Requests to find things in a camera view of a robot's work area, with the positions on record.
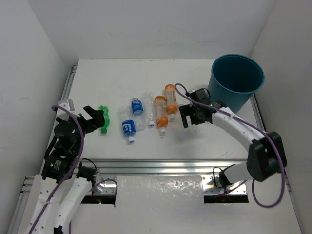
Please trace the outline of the green crushed plastic bottle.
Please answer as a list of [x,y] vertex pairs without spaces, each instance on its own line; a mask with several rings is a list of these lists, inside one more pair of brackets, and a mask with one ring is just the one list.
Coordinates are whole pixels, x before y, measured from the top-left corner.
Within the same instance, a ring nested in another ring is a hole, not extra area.
[[109,108],[107,106],[100,105],[98,107],[98,110],[102,110],[103,111],[105,124],[104,124],[104,126],[102,126],[100,128],[100,131],[101,131],[101,134],[104,135],[104,134],[107,134],[107,129],[108,129],[108,126],[110,125]]

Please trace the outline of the blue label bottle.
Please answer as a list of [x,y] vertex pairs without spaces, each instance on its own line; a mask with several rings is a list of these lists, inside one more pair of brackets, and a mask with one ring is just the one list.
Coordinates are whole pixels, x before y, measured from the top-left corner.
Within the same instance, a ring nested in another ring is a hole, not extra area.
[[136,128],[135,123],[131,119],[127,119],[122,122],[121,124],[124,136],[128,140],[130,144],[135,142],[135,134],[136,134]]
[[137,96],[133,96],[131,101],[132,113],[135,116],[140,116],[143,114],[143,104]]

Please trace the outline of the clear plastic bottle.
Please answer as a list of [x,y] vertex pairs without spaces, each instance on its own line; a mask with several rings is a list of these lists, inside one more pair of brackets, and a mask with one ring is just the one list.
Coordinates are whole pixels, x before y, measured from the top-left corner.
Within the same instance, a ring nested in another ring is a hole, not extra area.
[[150,91],[142,94],[143,109],[149,128],[155,126],[154,95]]

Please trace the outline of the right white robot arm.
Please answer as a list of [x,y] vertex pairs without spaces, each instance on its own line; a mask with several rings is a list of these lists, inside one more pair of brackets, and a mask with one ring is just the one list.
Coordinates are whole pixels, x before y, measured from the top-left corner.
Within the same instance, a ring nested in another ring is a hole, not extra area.
[[247,151],[245,163],[233,164],[219,172],[215,186],[229,188],[236,182],[254,179],[262,182],[280,172],[280,165],[271,143],[257,129],[238,121],[238,116],[223,102],[207,104],[208,107],[190,103],[179,106],[183,127],[209,122],[235,138]]

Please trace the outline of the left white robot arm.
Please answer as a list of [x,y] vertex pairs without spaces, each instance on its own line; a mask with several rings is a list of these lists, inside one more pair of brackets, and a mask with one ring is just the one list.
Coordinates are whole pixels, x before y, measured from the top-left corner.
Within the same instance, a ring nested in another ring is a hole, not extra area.
[[95,182],[96,169],[82,166],[70,183],[84,148],[84,138],[105,125],[104,111],[85,106],[91,117],[74,114],[66,104],[52,106],[56,110],[54,136],[44,156],[44,166],[38,175],[39,191],[33,213],[27,215],[23,234],[64,234],[79,203]]

